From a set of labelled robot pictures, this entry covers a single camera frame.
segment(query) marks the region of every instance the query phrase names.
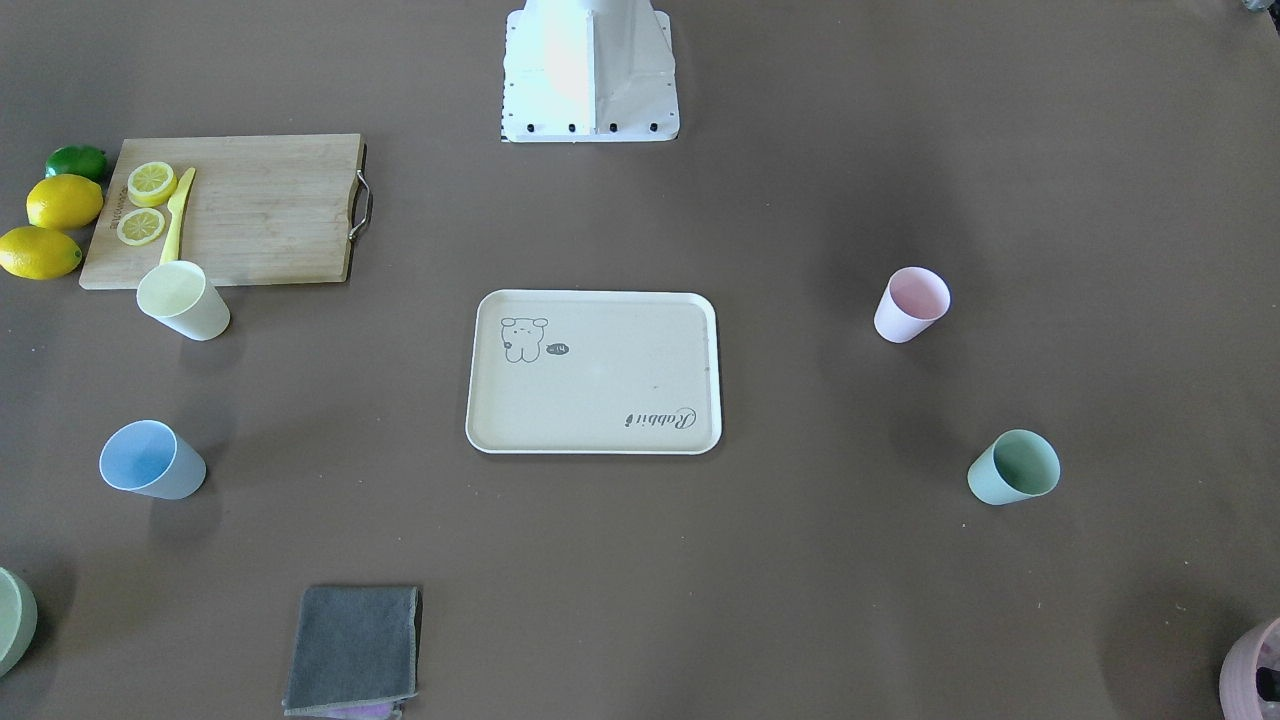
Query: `towel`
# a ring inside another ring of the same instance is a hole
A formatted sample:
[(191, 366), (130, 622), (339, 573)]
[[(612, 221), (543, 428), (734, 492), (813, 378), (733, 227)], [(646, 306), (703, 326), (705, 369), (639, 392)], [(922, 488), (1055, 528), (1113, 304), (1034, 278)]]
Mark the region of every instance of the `towel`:
[(284, 715), (385, 720), (417, 694), (416, 587), (302, 593)]

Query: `lime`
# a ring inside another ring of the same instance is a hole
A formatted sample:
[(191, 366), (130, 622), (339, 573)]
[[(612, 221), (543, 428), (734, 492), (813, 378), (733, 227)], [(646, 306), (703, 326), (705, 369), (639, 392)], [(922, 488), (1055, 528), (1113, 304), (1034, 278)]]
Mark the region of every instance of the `lime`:
[(164, 229), (164, 215), (155, 208), (140, 208), (123, 218), (115, 225), (115, 237), (124, 245), (146, 245), (160, 237)]
[(67, 174), (101, 181), (106, 174), (106, 152), (92, 145), (68, 145), (54, 150), (45, 160), (45, 177)]
[(129, 173), (129, 202), (138, 208), (155, 208), (169, 200), (178, 178), (169, 163), (143, 163)]
[(101, 211), (102, 186), (79, 176), (45, 178), (27, 195), (27, 222), (41, 228), (82, 228)]
[(0, 236), (0, 268), (19, 278), (46, 281), (79, 265), (81, 249), (67, 233), (49, 228), (22, 227)]

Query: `cutting board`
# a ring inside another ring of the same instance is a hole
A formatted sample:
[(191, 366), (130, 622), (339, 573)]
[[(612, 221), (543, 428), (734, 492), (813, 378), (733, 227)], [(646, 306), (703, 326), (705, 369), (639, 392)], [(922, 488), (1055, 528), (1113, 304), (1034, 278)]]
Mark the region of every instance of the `cutting board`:
[[(81, 287), (123, 290), (160, 261), (164, 236), (141, 247), (115, 227), (134, 210), (129, 173), (163, 160), (196, 168), (180, 258), (218, 286), (342, 282), (351, 263), (352, 204), (365, 142), (360, 135), (164, 137), (125, 140), (93, 228)], [(169, 210), (157, 210), (169, 222)]]

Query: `knife blade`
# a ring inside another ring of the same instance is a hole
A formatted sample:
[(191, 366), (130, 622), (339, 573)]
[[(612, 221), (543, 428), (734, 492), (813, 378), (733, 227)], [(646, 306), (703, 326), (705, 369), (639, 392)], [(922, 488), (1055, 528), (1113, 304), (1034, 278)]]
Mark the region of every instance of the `knife blade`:
[(178, 259), (179, 243), (182, 242), (182, 217), (187, 209), (187, 196), (191, 195), (191, 182), (196, 178), (196, 168), (187, 168), (178, 181), (178, 187), (169, 196), (169, 234), (164, 238), (164, 250), (160, 251), (160, 261), (169, 263)]

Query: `cartoon bear drawing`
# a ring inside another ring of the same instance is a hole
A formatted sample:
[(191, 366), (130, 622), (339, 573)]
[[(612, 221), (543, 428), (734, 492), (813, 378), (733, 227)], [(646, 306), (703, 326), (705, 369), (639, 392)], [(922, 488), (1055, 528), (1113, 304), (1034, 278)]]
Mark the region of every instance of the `cartoon bear drawing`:
[(507, 363), (538, 360), (545, 327), (547, 318), (503, 318), (502, 346), (507, 348)]

